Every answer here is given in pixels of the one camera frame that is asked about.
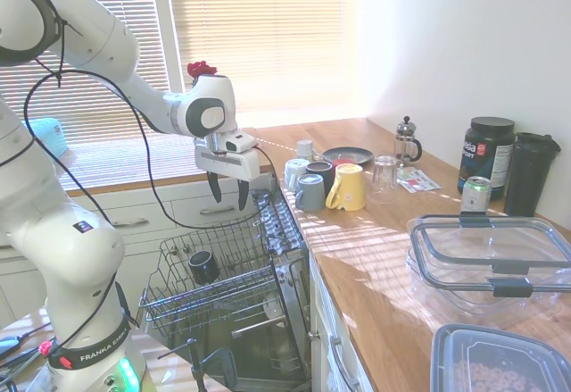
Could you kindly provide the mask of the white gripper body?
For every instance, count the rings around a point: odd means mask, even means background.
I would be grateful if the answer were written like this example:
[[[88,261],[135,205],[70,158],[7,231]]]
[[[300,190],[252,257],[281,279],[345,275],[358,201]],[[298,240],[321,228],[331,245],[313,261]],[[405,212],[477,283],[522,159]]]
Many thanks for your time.
[[[243,181],[252,181],[260,176],[260,159],[253,148],[243,153],[216,154],[203,139],[197,138],[194,141],[194,158],[199,169],[210,173]]]

